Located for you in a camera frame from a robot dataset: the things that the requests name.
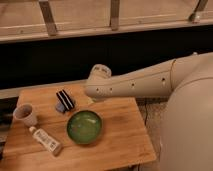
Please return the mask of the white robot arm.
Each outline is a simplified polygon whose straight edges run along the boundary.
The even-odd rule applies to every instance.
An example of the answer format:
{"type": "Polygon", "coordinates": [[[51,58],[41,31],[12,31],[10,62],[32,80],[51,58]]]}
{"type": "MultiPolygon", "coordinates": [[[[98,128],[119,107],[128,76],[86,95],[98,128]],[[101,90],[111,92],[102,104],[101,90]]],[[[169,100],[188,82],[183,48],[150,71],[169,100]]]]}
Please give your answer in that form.
{"type": "Polygon", "coordinates": [[[120,76],[96,64],[86,81],[85,94],[95,99],[166,97],[159,170],[213,171],[213,52],[120,76]]]}

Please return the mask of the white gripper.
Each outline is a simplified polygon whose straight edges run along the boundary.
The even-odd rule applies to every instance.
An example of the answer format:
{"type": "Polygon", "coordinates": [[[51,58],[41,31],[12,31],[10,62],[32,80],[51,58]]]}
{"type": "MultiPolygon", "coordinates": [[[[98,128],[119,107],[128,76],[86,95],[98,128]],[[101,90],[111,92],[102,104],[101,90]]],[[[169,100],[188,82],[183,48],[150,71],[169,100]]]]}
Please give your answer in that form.
{"type": "Polygon", "coordinates": [[[87,79],[87,96],[94,102],[103,101],[100,97],[100,87],[104,85],[105,81],[112,76],[111,69],[103,64],[95,64],[87,79]]]}

